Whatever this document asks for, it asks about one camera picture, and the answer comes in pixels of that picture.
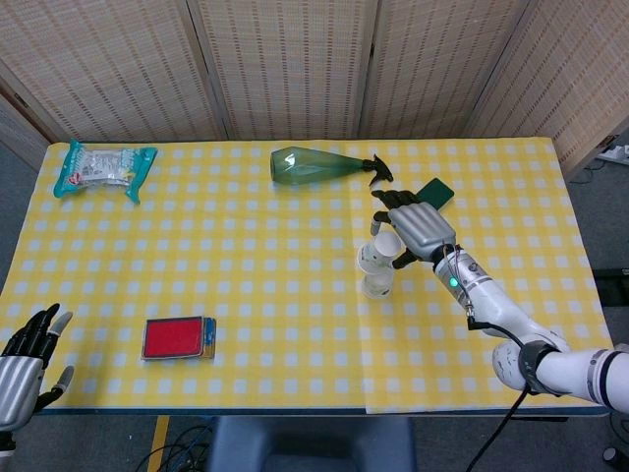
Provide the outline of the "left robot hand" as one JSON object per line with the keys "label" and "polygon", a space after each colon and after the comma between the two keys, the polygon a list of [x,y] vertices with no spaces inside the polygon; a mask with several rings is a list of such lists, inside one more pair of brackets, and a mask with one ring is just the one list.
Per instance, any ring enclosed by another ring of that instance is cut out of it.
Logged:
{"label": "left robot hand", "polygon": [[73,379],[75,368],[67,366],[49,390],[40,391],[58,340],[73,316],[59,310],[55,303],[34,314],[0,352],[0,435],[27,424],[33,414],[59,399]]}

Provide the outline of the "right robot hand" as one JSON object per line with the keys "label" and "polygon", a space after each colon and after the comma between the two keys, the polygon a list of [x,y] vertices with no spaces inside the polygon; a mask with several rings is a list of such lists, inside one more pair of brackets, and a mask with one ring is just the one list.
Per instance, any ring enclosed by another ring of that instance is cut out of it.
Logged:
{"label": "right robot hand", "polygon": [[386,210],[372,217],[371,236],[375,237],[382,223],[390,225],[405,247],[401,256],[390,264],[402,269],[413,262],[432,263],[436,268],[456,249],[456,232],[440,212],[430,203],[421,201],[411,191],[373,190]]}

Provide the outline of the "white paper cup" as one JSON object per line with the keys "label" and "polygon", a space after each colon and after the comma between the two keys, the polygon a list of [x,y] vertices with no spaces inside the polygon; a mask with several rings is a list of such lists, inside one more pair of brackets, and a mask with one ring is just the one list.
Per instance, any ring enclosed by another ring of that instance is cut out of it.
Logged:
{"label": "white paper cup", "polygon": [[384,267],[378,273],[367,273],[362,280],[363,293],[373,299],[388,297],[393,286],[394,272],[394,269]]}
{"label": "white paper cup", "polygon": [[392,266],[401,252],[402,242],[396,233],[379,231],[358,251],[358,267],[366,274],[376,274],[386,266]]}

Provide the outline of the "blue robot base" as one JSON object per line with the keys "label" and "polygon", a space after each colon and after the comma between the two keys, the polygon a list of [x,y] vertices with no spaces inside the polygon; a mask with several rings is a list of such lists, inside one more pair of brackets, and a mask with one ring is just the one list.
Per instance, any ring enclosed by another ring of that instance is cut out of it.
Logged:
{"label": "blue robot base", "polygon": [[204,472],[262,472],[273,456],[417,472],[412,421],[402,416],[222,416]]}

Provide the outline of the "green and yellow sponge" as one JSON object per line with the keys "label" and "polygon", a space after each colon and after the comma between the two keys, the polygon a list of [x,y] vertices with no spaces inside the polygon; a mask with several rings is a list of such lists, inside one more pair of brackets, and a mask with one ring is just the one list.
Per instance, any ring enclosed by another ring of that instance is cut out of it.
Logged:
{"label": "green and yellow sponge", "polygon": [[433,178],[420,189],[416,197],[421,203],[428,203],[441,210],[454,197],[455,193],[438,178]]}

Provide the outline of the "yellow checked tablecloth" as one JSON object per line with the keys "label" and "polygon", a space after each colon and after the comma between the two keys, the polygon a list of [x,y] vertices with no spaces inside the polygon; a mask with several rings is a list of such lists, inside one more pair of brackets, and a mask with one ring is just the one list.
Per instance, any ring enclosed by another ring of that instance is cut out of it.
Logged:
{"label": "yellow checked tablecloth", "polygon": [[[36,312],[73,314],[44,383],[68,408],[360,408],[356,245],[369,177],[296,189],[271,144],[162,145],[139,205],[97,187],[57,199],[43,158],[4,287],[0,350]],[[147,320],[216,321],[213,359],[144,361]]]}
{"label": "yellow checked tablecloth", "polygon": [[[454,197],[442,213],[458,243],[529,317],[574,350],[611,346],[549,140],[360,141],[342,150],[380,157],[399,190],[443,181]],[[360,296],[357,310],[369,412],[505,408],[514,401],[491,366],[497,339],[468,330],[430,265],[398,270],[388,297]]]}

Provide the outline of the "green plastic spray bottle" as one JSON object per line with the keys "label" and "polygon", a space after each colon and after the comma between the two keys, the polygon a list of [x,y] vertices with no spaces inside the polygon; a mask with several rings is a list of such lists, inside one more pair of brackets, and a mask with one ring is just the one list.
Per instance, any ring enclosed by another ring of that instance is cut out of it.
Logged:
{"label": "green plastic spray bottle", "polygon": [[374,173],[371,185],[394,181],[387,164],[376,154],[372,159],[360,159],[312,148],[285,147],[270,154],[269,166],[271,179],[278,185],[313,184],[359,172]]}

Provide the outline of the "red flat box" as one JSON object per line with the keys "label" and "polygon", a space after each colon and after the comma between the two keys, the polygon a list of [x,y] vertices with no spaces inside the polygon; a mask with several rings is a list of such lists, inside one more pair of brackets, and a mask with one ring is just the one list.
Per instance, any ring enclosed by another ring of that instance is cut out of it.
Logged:
{"label": "red flat box", "polygon": [[144,361],[215,356],[216,321],[207,317],[147,320],[143,332]]}

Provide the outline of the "woven folding screen panel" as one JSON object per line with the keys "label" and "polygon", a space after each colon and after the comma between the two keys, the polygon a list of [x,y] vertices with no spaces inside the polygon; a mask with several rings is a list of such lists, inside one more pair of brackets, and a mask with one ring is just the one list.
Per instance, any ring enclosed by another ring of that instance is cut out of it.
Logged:
{"label": "woven folding screen panel", "polygon": [[359,135],[378,0],[186,0],[230,140]]}
{"label": "woven folding screen panel", "polygon": [[0,93],[0,144],[39,169],[50,142]]}
{"label": "woven folding screen panel", "polygon": [[225,140],[192,0],[0,0],[0,91],[52,142]]}
{"label": "woven folding screen panel", "polygon": [[565,178],[629,128],[629,0],[530,0],[465,132],[547,137]]}
{"label": "woven folding screen panel", "polygon": [[358,135],[458,138],[531,0],[377,0]]}

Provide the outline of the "teal snack bag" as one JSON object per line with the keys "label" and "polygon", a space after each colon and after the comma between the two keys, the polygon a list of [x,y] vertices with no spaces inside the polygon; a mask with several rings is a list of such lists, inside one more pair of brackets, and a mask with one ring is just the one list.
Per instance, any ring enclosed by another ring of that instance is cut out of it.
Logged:
{"label": "teal snack bag", "polygon": [[157,153],[156,147],[95,147],[72,140],[53,195],[62,199],[91,187],[121,187],[139,205],[140,188]]}

